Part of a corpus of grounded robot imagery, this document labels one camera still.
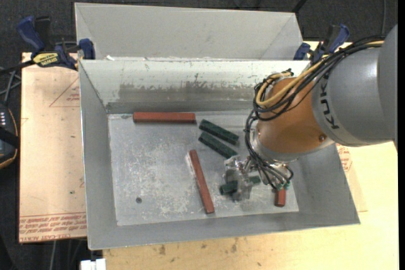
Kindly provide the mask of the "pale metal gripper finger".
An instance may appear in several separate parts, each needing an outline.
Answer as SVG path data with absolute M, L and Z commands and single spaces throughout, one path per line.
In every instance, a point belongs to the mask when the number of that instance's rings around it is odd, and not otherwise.
M 233 201 L 240 202 L 243 200 L 250 199 L 251 189 L 250 188 L 239 188 L 236 189 L 234 193 L 231 194 Z
M 237 168 L 227 168 L 223 176 L 226 183 L 233 181 L 238 181 L 238 169 Z

